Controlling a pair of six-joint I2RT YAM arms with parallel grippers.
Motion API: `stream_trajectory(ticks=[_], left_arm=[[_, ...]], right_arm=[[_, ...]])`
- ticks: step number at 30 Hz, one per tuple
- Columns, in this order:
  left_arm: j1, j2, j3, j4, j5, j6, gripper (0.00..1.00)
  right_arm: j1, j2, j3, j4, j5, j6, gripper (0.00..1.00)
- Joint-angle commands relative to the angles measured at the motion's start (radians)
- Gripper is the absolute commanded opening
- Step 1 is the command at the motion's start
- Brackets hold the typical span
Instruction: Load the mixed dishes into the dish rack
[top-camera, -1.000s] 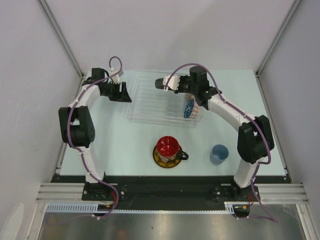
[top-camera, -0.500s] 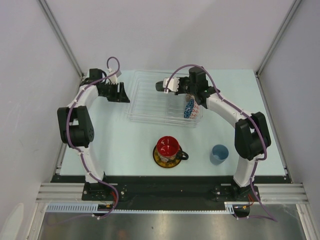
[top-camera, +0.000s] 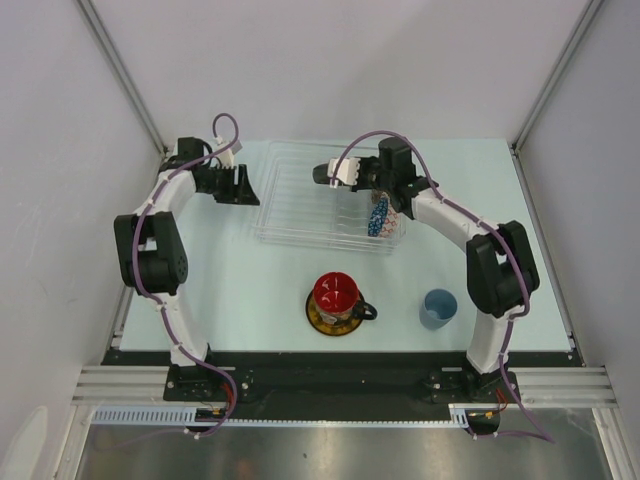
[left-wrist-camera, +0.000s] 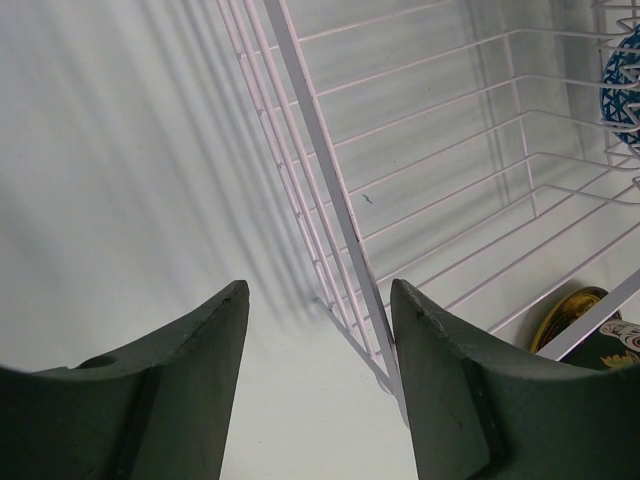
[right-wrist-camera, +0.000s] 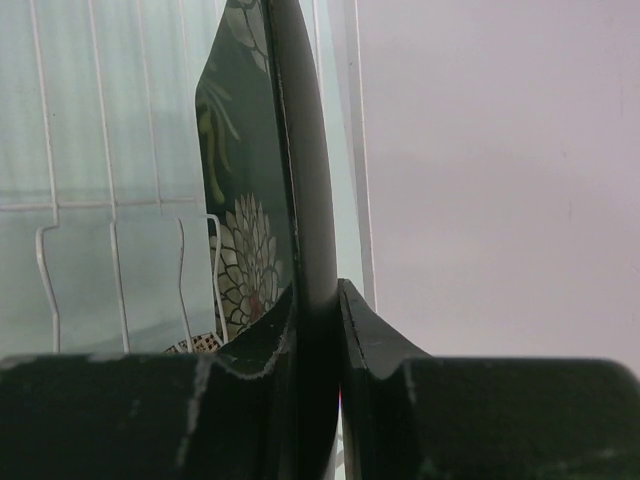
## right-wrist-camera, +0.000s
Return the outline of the black floral square plate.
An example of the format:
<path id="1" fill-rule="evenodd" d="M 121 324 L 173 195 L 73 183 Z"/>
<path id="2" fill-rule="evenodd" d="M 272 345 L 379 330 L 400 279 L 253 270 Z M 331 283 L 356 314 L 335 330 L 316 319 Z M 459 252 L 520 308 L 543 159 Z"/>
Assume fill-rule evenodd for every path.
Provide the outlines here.
<path id="1" fill-rule="evenodd" d="M 331 479 L 339 312 L 325 127 L 295 1 L 230 1 L 195 93 L 219 332 L 190 458 Z"/>

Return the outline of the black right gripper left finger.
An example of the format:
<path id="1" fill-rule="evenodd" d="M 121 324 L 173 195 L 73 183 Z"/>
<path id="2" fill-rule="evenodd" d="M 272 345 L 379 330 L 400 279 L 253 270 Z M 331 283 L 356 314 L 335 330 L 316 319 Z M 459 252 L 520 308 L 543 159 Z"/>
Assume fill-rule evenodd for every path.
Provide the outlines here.
<path id="1" fill-rule="evenodd" d="M 209 354 L 1 363 L 5 479 L 291 479 L 294 295 Z"/>

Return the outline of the brown patterned small bowl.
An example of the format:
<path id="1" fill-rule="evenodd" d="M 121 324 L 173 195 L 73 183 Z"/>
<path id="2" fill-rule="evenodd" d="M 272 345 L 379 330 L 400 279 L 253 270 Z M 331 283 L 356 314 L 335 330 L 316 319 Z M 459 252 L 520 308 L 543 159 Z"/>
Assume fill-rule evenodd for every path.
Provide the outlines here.
<path id="1" fill-rule="evenodd" d="M 183 339 L 164 350 L 165 353 L 207 353 L 214 352 L 224 345 L 222 339 L 213 332 L 193 336 L 190 340 Z"/>

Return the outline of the clear wire dish rack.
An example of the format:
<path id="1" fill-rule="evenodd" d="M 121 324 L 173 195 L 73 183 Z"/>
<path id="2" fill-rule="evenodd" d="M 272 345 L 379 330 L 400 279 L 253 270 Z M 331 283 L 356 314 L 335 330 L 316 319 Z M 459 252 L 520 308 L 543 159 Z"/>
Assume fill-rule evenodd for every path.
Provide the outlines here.
<path id="1" fill-rule="evenodd" d="M 1 352 L 213 322 L 195 88 L 220 1 L 1 5 Z"/>

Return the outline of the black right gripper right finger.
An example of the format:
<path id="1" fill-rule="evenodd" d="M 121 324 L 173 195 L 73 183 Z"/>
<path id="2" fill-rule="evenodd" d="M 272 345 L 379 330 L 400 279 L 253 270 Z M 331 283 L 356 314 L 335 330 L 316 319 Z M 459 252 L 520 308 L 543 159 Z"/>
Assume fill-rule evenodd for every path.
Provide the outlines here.
<path id="1" fill-rule="evenodd" d="M 436 357 L 339 283 L 350 479 L 635 479 L 639 380 L 606 359 Z"/>

